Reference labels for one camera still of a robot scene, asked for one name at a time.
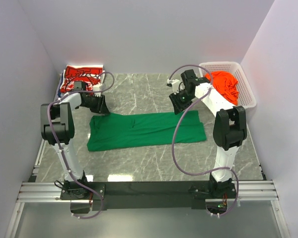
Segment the green t-shirt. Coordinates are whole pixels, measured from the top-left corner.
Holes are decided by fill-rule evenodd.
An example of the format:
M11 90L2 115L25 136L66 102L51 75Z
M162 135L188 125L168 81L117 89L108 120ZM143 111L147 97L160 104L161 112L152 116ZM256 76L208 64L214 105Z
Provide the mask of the green t-shirt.
M87 149L98 152L171 144L181 116L173 112L93 116Z

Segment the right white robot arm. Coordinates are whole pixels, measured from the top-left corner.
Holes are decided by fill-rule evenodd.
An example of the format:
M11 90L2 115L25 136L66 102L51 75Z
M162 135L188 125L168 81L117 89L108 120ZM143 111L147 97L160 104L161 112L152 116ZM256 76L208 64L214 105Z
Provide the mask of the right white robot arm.
M198 77L194 70L181 73L182 81L168 79L173 88L169 95L174 113L183 120L194 105L204 103L215 116L213 139L217 145L215 165L209 170L208 190L204 195L221 198L230 192L237 194L238 186L232 182L235 156L247 138L246 111L225 99L213 86L213 76Z

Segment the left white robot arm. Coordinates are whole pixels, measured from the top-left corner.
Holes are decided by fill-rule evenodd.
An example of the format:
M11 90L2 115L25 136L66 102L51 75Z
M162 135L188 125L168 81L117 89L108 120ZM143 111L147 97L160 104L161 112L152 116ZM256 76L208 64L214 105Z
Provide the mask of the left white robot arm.
M72 111L84 107L96 114L110 114L102 94L106 90L103 83L88 89L85 82L78 81L74 83L72 91L40 107L42 138L56 151L65 173L64 182L56 181L55 185L59 184L63 193L75 199L99 193L87 181L74 150L75 125Z

